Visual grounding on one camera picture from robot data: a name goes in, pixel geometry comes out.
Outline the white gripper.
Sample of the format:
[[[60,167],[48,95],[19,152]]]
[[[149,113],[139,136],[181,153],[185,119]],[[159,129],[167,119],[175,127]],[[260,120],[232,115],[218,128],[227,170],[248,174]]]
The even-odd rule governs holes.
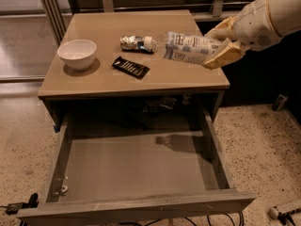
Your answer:
[[[218,49],[203,61],[203,66],[211,70],[240,60],[248,47],[253,51],[262,51],[282,40],[273,27],[268,0],[253,1],[237,17],[226,18],[205,36],[222,40]]]

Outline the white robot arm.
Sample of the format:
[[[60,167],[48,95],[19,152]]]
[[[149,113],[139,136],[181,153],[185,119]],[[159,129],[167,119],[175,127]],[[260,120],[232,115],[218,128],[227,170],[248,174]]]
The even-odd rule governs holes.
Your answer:
[[[206,34],[222,44],[203,66],[215,69],[229,65],[248,50],[265,50],[300,30],[301,0],[255,0]]]

